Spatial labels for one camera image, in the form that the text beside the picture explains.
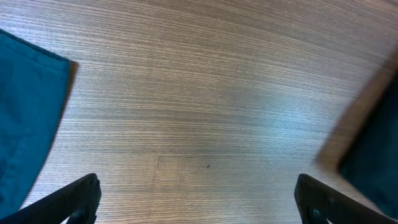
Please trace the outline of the black shorts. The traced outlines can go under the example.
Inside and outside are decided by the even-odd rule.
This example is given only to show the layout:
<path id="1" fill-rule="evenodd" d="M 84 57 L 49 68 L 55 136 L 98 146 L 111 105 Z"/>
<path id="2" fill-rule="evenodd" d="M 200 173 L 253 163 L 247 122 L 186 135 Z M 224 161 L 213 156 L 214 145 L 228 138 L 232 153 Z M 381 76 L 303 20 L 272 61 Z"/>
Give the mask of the black shorts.
<path id="1" fill-rule="evenodd" d="M 383 214 L 397 219 L 397 74 L 343 156 L 338 173 Z"/>

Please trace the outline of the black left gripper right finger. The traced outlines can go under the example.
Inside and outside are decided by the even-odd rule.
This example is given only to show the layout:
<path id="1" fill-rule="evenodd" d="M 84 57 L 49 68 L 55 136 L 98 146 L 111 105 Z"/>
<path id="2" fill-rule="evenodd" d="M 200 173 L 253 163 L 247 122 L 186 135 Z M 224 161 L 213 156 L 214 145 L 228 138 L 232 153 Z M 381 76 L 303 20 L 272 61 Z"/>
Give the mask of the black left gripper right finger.
<path id="1" fill-rule="evenodd" d="M 303 224 L 397 224 L 307 174 L 298 176 L 294 197 Z"/>

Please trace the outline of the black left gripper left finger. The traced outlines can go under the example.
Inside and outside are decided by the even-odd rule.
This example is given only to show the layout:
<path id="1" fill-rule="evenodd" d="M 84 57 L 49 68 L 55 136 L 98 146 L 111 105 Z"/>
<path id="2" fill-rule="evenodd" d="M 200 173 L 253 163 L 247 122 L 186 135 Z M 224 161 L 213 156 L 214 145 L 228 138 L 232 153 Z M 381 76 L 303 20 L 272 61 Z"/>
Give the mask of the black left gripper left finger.
<path id="1" fill-rule="evenodd" d="M 35 203 L 1 219 L 2 224 L 94 224 L 101 200 L 94 173 L 68 184 Z"/>

